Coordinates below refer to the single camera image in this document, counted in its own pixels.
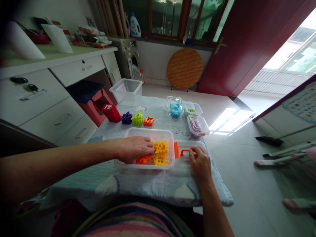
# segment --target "light blue tablecloth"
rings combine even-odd
[[[154,125],[150,128],[170,130],[175,141],[193,140],[184,115],[179,118],[167,117],[165,104],[165,99],[143,96],[141,106],[135,108],[118,105],[117,109],[121,115],[127,111],[135,114],[141,110],[144,118],[155,118]],[[130,127],[132,125],[111,123],[106,119],[88,142],[123,137]],[[233,205],[232,196],[213,160],[212,178],[223,206]],[[151,197],[177,206],[201,206],[201,194],[194,175],[176,174],[172,170],[120,170],[115,168],[113,161],[108,161],[84,169],[54,184],[41,209],[76,198],[89,211],[97,211],[117,195]]]

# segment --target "white bottle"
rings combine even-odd
[[[131,35],[136,36],[136,37],[140,37],[142,35],[141,28],[139,27],[139,24],[135,17],[134,12],[132,12],[132,16],[131,16]]]

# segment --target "curtain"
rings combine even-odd
[[[96,0],[106,35],[128,38],[122,0]]]

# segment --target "red door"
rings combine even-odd
[[[315,9],[315,0],[235,0],[197,92],[238,96]]]

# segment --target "window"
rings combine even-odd
[[[142,37],[215,47],[234,0],[122,0],[134,11]]]
[[[299,75],[316,73],[316,9],[264,66]]]

